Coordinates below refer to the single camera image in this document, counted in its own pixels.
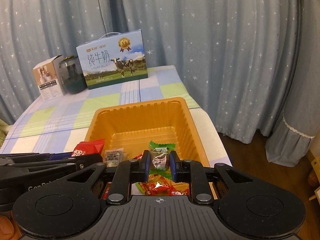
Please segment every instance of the red snack packet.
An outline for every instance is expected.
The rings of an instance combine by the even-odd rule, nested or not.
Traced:
[[[170,185],[162,176],[157,177],[157,179],[154,179],[151,182],[147,182],[147,184],[149,184],[148,189],[151,191],[151,195],[156,195],[170,188]]]
[[[100,153],[104,147],[105,139],[100,139],[92,142],[80,142],[73,150],[72,156]]]
[[[168,190],[169,196],[180,196],[180,195],[189,195],[189,189],[187,188],[184,191],[176,190],[174,186],[171,186]]]
[[[143,153],[140,153],[138,156],[135,156],[133,159],[140,161],[141,158],[142,158],[142,154],[143,154]]]
[[[108,184],[107,184],[107,186],[106,186],[106,191],[105,191],[105,193],[103,194],[102,199],[106,199],[106,198],[107,198],[107,195],[108,195],[110,186],[111,186],[111,182],[108,182]]]
[[[147,196],[151,195],[151,192],[148,190],[148,187],[147,187],[146,183],[139,182],[139,186],[142,188],[142,190],[144,191],[145,195],[147,195]]]

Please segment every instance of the grass picture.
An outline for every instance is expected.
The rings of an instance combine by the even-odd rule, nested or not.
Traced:
[[[104,73],[101,73],[98,77],[96,77],[94,79],[90,79],[90,80],[86,79],[87,85],[90,86],[90,85],[95,85],[95,84],[98,84],[98,83],[101,83],[101,82],[110,81],[110,80],[114,80],[114,79],[121,79],[122,78],[120,72],[117,72],[117,71],[113,71],[113,72],[115,72],[115,73],[108,74],[107,71],[106,71],[105,75],[104,75]],[[144,70],[135,70],[135,72],[132,73],[132,76],[138,76],[138,75],[142,75],[142,74],[147,74],[147,70],[146,69],[144,69]],[[130,77],[130,76],[131,76],[130,71],[124,72],[124,78]]]

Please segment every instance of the wooden floor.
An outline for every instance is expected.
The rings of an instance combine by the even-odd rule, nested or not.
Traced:
[[[259,131],[250,144],[219,135],[235,168],[289,190],[304,202],[307,217],[298,235],[302,240],[320,240],[320,206],[316,199],[308,199],[314,194],[315,188],[307,182],[312,169],[307,157],[303,157],[293,168],[284,167],[268,163],[264,149],[267,137]]]

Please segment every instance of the candy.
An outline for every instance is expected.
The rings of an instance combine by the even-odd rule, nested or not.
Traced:
[[[142,155],[143,155],[143,153],[139,154],[138,156],[135,156],[133,159],[140,161],[142,158]]]
[[[92,142],[80,142],[73,150],[72,156],[87,155],[93,153],[101,153],[104,147],[104,139]]]
[[[105,150],[104,152],[104,163],[107,167],[116,167],[123,160],[123,148],[116,150]]]
[[[106,190],[105,190],[105,192],[104,192],[104,194],[103,194],[102,199],[106,199],[106,198],[107,198],[107,195],[108,195],[110,186],[111,186],[111,182],[108,182],[108,184],[107,184],[107,186],[106,186]]]
[[[180,191],[175,189],[174,186],[171,186],[170,189],[168,190],[168,195],[169,196],[189,195],[189,189],[187,188],[184,191]]]
[[[174,150],[175,144],[158,144],[150,141],[149,151],[151,153],[152,170],[167,171],[170,168],[169,165],[169,153]]]
[[[159,193],[166,194],[165,191],[170,188],[167,180],[158,174],[150,174],[149,181],[145,183],[139,182],[139,185],[147,196],[157,195]]]

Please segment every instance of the white box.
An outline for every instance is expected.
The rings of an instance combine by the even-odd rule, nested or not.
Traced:
[[[141,30],[86,42],[77,52],[88,89],[148,77]]]
[[[65,94],[59,72],[63,56],[55,56],[36,65],[33,69],[38,89],[44,101],[62,97]]]

